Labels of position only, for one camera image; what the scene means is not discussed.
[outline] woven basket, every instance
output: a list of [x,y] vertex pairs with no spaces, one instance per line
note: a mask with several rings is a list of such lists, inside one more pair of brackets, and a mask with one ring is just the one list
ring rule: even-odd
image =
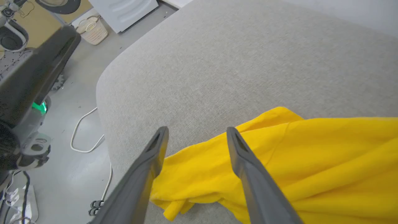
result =
[[108,36],[108,31],[96,16],[90,16],[87,19],[80,21],[76,31],[83,39],[92,45],[99,44]]

